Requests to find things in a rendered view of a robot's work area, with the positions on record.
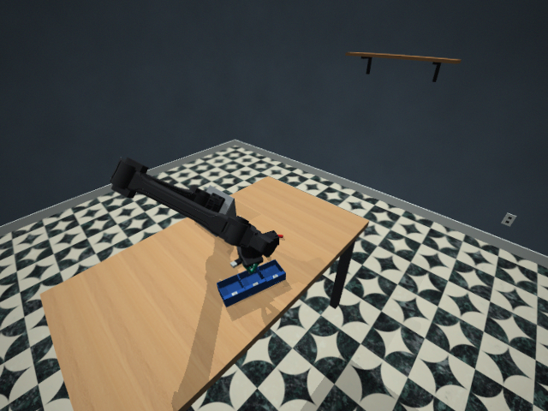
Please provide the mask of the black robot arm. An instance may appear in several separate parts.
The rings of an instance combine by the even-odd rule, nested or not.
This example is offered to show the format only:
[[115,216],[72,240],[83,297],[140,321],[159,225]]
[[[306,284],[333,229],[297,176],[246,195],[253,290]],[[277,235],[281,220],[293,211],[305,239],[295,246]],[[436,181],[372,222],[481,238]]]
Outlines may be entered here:
[[[243,217],[237,216],[234,219],[219,213],[225,201],[222,196],[215,193],[210,195],[194,186],[180,189],[148,175],[148,169],[132,158],[120,158],[110,177],[110,183],[113,184],[111,189],[130,199],[136,193],[143,194],[200,223],[232,246],[240,247],[244,244],[243,246],[252,247],[253,259],[263,255],[271,256],[279,245],[279,236],[275,230],[262,234]],[[227,222],[229,224],[224,231]]]

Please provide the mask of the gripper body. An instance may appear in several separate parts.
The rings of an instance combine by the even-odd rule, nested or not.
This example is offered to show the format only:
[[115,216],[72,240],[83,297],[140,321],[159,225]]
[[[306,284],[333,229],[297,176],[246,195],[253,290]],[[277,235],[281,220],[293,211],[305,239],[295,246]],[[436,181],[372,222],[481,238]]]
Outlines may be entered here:
[[237,252],[243,266],[246,266],[246,268],[251,267],[251,265],[253,264],[256,264],[256,263],[260,264],[264,262],[264,259],[262,256],[256,259],[253,259],[253,250],[251,247],[245,247],[242,245],[241,247],[237,247]]

